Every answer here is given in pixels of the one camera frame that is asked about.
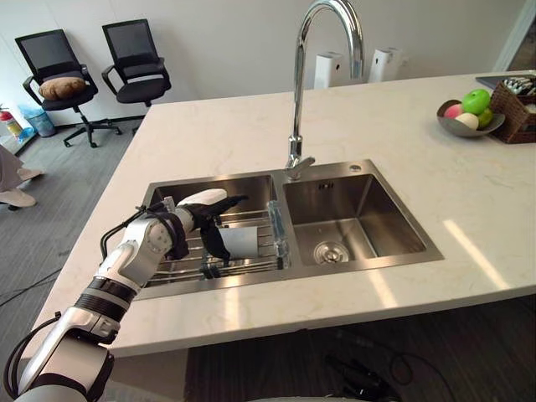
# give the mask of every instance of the chair armrest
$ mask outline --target chair armrest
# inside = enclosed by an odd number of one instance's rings
[[[38,105],[42,105],[43,102],[39,99],[39,97],[35,94],[34,90],[32,89],[32,86],[30,85],[32,81],[35,80],[35,77],[33,75],[30,75],[24,82],[23,82],[23,88],[28,92],[28,95],[32,97],[34,101],[37,102]]]
[[[108,74],[114,70],[116,67],[114,64],[112,64],[111,66],[109,67],[106,67],[106,69],[102,72],[102,79],[104,80],[104,82],[106,83],[106,85],[108,85],[108,88],[110,88],[111,92],[114,94],[114,95],[117,95],[117,91],[116,91],[116,88],[114,88],[114,85],[111,83],[110,81],[110,78],[108,77]]]
[[[162,73],[162,75],[167,80],[167,82],[169,82],[169,74],[167,73],[168,71],[166,70],[166,67],[164,66],[164,58],[163,57],[158,58],[157,68]]]
[[[80,73],[82,73],[82,76],[84,77],[84,80],[89,81],[90,85],[95,88],[95,93],[99,92],[99,89],[97,88],[97,85],[95,85],[95,82],[91,78],[90,72],[87,69],[87,65],[81,64],[80,65]]]

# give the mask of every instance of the chrome faucet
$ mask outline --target chrome faucet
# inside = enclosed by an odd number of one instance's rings
[[[305,18],[301,23],[300,32],[296,41],[296,64],[294,66],[294,126],[289,137],[288,162],[286,163],[287,176],[291,180],[297,180],[304,168],[315,162],[309,157],[302,162],[302,141],[300,135],[300,120],[302,118],[303,99],[303,73],[305,68],[305,50],[307,33],[311,22],[318,12],[331,10],[336,13],[344,25],[348,36],[348,48],[350,50],[350,76],[358,78],[363,76],[363,34],[361,23],[352,4],[348,0],[316,0],[309,6]]]

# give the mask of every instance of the fruit bowl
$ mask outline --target fruit bowl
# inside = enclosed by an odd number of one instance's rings
[[[493,113],[492,121],[482,130],[473,130],[456,119],[449,119],[443,117],[445,111],[452,105],[461,103],[459,100],[448,100],[437,110],[437,120],[441,126],[447,130],[450,134],[454,134],[458,137],[473,138],[486,136],[493,130],[497,130],[504,123],[504,115],[500,113]]]

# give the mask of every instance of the double sink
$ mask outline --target double sink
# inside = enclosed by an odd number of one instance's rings
[[[190,254],[164,260],[139,299],[442,260],[430,237],[369,161],[150,184],[145,205],[209,188],[245,194],[220,227],[255,226],[259,254],[225,262],[208,255],[199,232]]]

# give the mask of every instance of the marble countertop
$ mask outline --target marble countertop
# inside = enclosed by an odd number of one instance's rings
[[[474,75],[305,93],[304,156],[371,159],[444,260],[134,301],[118,357],[431,312],[536,291],[536,146],[453,137],[436,121]],[[283,168],[292,93],[153,106],[83,229],[37,322],[72,305],[99,239],[151,182]],[[110,245],[114,245],[117,236]],[[43,334],[32,342],[32,355]]]

